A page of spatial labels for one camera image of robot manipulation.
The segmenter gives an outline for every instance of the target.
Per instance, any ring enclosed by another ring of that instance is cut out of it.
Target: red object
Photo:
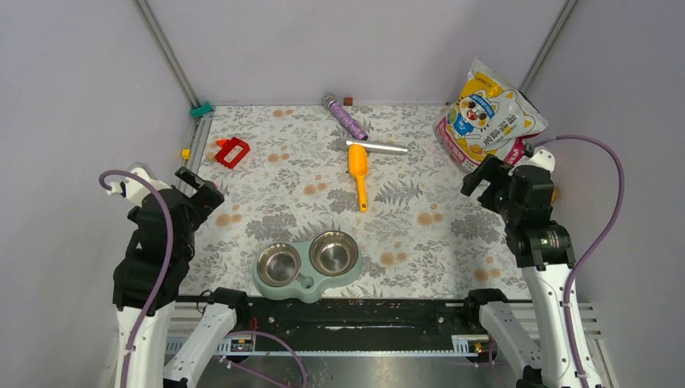
[[[228,168],[234,168],[248,151],[250,151],[250,146],[247,143],[237,137],[231,137],[231,140],[221,143],[221,150],[216,154],[216,160]]]

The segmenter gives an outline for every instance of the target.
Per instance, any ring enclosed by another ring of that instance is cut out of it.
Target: cat food bag
[[[459,99],[435,122],[435,134],[471,172],[488,154],[516,164],[523,139],[545,127],[547,120],[520,91],[476,59]]]

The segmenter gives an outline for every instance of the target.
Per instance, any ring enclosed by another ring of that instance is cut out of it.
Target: gray wall
[[[191,121],[130,1],[0,6],[0,376],[97,386],[131,205],[99,172],[180,165]]]
[[[685,3],[581,1],[529,93],[548,134],[581,133],[623,159],[616,227],[583,269],[621,387],[683,386]],[[616,169],[592,145],[550,145],[556,219],[583,253],[616,200]]]
[[[474,57],[523,79],[563,0],[150,0],[201,99],[217,105],[443,103]]]

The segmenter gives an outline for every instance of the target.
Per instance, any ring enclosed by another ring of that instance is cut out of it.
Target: floral mat
[[[362,276],[326,297],[461,298],[495,287],[529,293],[504,242],[503,223],[460,194],[464,172],[432,130],[442,107],[355,106],[349,112],[373,141],[409,155],[368,154],[369,210],[358,211],[348,136],[321,106],[218,107],[199,174],[226,195],[195,234],[182,293],[226,287],[258,295],[252,263],[274,241],[300,242],[342,230],[359,244]],[[250,152],[230,170],[214,159],[216,139],[239,137]]]

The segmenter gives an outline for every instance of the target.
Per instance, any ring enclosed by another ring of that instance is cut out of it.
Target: pet food bowl
[[[364,261],[349,235],[337,230],[303,242],[272,242],[252,264],[254,286],[275,301],[296,297],[314,303],[332,287],[359,279]]]
[[[257,262],[259,278],[271,287],[283,287],[297,278],[300,273],[300,253],[292,245],[282,242],[271,244]]]
[[[330,231],[319,234],[309,248],[309,259],[322,275],[341,276],[357,264],[359,248],[349,234]]]

